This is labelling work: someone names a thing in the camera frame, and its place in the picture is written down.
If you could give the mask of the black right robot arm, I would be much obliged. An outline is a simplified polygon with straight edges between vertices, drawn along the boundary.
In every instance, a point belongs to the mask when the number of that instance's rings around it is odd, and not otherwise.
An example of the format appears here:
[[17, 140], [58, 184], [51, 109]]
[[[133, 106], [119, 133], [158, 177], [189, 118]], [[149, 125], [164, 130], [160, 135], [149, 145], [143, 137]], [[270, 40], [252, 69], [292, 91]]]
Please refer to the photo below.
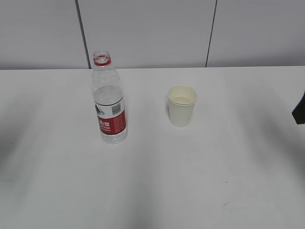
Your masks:
[[292, 111], [292, 116], [297, 125], [305, 124], [305, 93], [297, 106]]

